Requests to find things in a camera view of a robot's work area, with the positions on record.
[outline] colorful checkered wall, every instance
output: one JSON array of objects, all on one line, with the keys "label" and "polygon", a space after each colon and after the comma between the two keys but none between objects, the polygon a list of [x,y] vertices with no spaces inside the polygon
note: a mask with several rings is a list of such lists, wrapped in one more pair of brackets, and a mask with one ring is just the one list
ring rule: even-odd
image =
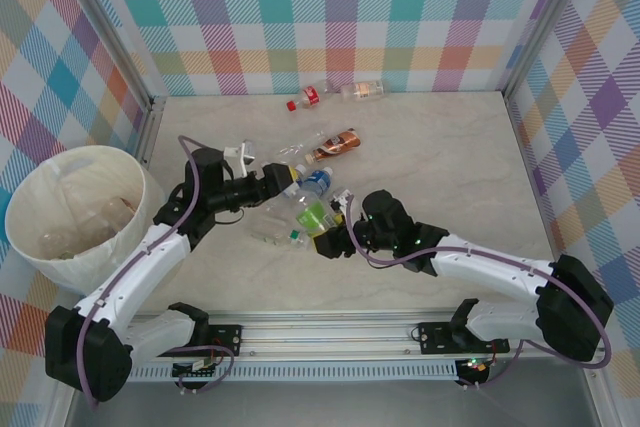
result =
[{"label": "colorful checkered wall", "polygon": [[65,149],[130,151],[142,112],[77,0],[0,0],[0,427],[34,425],[48,402],[44,321],[71,300],[9,246],[11,194]]},{"label": "colorful checkered wall", "polygon": [[495,90],[546,0],[538,1],[123,0],[135,35],[117,2],[103,3],[149,89],[194,95],[290,93],[322,78]]},{"label": "colorful checkered wall", "polygon": [[570,0],[511,107],[558,249],[616,303],[613,370],[640,414],[640,0]]}]

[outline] beige floor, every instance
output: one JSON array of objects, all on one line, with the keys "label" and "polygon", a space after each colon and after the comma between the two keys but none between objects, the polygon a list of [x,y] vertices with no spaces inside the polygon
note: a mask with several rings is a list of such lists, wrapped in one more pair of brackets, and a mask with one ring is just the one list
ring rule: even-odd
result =
[{"label": "beige floor", "polygon": [[[414,220],[447,228],[472,242],[525,257],[551,258],[504,104],[498,93],[393,94],[373,103],[329,100],[315,111],[287,112],[283,96],[169,99],[151,160],[165,190],[183,179],[187,134],[219,149],[243,139],[259,152],[291,143],[314,126],[354,127],[357,150],[332,159],[334,185],[362,200],[377,189],[400,199]],[[249,237],[243,222],[218,226],[158,289],[143,311],[175,301],[205,310],[453,308],[496,294],[460,280],[371,269],[363,259],[329,261]]]}]

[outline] white bucket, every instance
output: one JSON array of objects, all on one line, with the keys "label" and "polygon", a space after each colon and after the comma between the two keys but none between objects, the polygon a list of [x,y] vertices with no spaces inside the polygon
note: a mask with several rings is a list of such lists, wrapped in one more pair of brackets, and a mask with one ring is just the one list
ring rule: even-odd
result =
[{"label": "white bucket", "polygon": [[[78,211],[100,212],[113,198],[136,207],[120,232],[72,259],[44,257],[39,242],[44,234],[78,231]],[[79,147],[41,163],[22,181],[7,207],[5,228],[13,248],[45,276],[61,287],[89,294],[133,252],[164,202],[156,180],[126,152]]]}]

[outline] red label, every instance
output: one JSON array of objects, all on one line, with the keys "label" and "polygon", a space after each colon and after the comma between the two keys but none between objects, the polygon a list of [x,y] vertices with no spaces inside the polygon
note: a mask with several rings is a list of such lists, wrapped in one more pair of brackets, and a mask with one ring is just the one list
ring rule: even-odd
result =
[{"label": "red label", "polygon": [[313,88],[312,85],[310,85],[309,87],[306,87],[304,89],[304,93],[306,94],[307,98],[309,99],[309,104],[310,105],[315,105],[318,102],[320,102],[320,97],[318,97],[318,92],[316,91],[316,89]]}]

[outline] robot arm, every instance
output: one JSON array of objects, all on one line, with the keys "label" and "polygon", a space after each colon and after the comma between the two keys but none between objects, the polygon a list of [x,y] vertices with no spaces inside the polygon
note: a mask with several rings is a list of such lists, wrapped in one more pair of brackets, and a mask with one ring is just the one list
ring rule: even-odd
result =
[{"label": "robot arm", "polygon": [[[252,149],[232,149],[243,164],[253,160]],[[69,310],[56,307],[45,324],[45,368],[50,377],[81,389],[76,363],[76,346],[83,323],[97,306],[84,339],[84,366],[92,395],[99,401],[112,398],[124,385],[134,365],[151,360],[174,347],[211,343],[206,336],[206,314],[184,304],[174,304],[156,319],[133,329],[128,326],[142,303],[160,281],[179,264],[215,226],[215,215],[237,212],[242,207],[260,205],[293,182],[289,167],[268,164],[264,176],[255,172],[233,178],[222,151],[201,148],[193,152],[200,193],[191,214],[180,227],[155,246],[187,211],[193,198],[195,179],[190,163],[186,164],[185,182],[177,186],[168,202],[158,211],[154,224],[134,252],[95,292]],[[224,170],[231,179],[224,180]],[[133,268],[130,261],[145,253]],[[117,284],[103,299],[112,281]]]},{"label": "robot arm", "polygon": [[[479,341],[523,339],[544,341],[576,361],[593,358],[601,339],[584,310],[555,284],[508,264],[522,263],[558,279],[606,325],[613,302],[579,260],[567,255],[557,262],[523,259],[478,248],[445,229],[414,222],[400,201],[384,190],[369,194],[362,207],[366,219],[353,225],[362,248],[373,252],[389,250],[395,259],[417,254],[402,265],[413,272],[470,280],[516,301],[489,304],[465,300],[449,324],[450,338],[461,351],[472,351]],[[342,254],[348,257],[356,252],[345,225],[314,238],[314,243],[318,253],[327,258]],[[429,248],[437,251],[418,254]]]}]

